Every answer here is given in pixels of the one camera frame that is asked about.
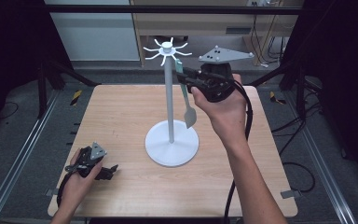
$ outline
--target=white round base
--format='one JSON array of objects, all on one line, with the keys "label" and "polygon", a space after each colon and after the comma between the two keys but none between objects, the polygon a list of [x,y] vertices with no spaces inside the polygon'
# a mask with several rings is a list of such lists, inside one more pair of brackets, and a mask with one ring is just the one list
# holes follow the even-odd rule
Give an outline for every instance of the white round base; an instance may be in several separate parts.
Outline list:
[{"label": "white round base", "polygon": [[175,167],[180,166],[196,155],[199,137],[193,128],[187,128],[180,120],[173,121],[173,143],[170,143],[168,121],[153,126],[147,133],[145,147],[149,157],[156,163]]}]

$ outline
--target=wall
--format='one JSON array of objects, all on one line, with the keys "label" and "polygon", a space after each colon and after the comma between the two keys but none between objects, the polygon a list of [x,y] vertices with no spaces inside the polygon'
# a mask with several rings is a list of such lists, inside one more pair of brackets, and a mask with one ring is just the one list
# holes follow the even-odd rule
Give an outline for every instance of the wall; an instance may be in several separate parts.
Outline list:
[{"label": "wall", "polygon": [[[129,5],[128,0],[45,0],[46,4]],[[139,61],[130,13],[51,13],[71,61]]]}]

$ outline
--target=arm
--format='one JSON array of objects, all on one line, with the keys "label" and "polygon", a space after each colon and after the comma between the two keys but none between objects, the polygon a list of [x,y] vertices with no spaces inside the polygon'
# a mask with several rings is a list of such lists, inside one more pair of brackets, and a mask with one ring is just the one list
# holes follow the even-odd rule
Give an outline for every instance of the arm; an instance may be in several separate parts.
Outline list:
[{"label": "arm", "polygon": [[[241,77],[234,75],[241,83]],[[209,103],[201,91],[191,89],[195,104],[210,118],[227,151],[240,197],[244,223],[286,223],[255,163],[244,134],[246,101],[238,91],[226,100]]]},{"label": "arm", "polygon": [[[78,150],[71,159],[71,164],[75,164],[76,159],[80,153]],[[60,208],[57,210],[51,224],[70,223],[77,207],[83,201],[86,194],[90,191],[95,177],[100,173],[103,163],[98,162],[90,171],[86,178],[83,178],[79,173],[74,173],[65,184],[62,193],[62,201]]]}]

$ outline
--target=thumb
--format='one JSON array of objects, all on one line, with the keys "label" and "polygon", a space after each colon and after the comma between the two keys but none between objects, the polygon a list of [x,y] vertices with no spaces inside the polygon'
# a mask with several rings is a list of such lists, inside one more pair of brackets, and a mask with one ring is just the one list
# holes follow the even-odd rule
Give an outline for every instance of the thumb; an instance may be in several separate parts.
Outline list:
[{"label": "thumb", "polygon": [[202,91],[199,90],[199,88],[191,87],[191,93],[193,94],[194,97],[194,103],[197,106],[200,106],[202,102],[206,101],[204,94],[202,93]]}]

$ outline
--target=wooden tabletop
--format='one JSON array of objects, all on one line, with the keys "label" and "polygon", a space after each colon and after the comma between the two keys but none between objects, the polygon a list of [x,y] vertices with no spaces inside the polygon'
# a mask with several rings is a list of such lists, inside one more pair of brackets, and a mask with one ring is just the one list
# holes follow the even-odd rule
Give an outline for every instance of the wooden tabletop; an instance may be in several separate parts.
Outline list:
[{"label": "wooden tabletop", "polygon": [[[249,145],[269,190],[286,217],[297,213],[281,159],[257,90],[245,87],[254,110]],[[103,167],[118,164],[111,180],[95,181],[91,192],[76,210],[77,217],[222,217],[233,180],[227,153],[205,113],[197,110],[193,126],[200,140],[196,156],[185,165],[168,168],[150,159],[145,136],[167,119],[164,85],[100,85],[89,100],[66,164],[80,147],[96,141],[107,151]],[[186,111],[180,86],[173,85],[174,119],[184,120]],[[62,167],[61,183],[65,171]],[[57,211],[53,197],[48,213]],[[241,217],[237,192],[229,215]]]}]

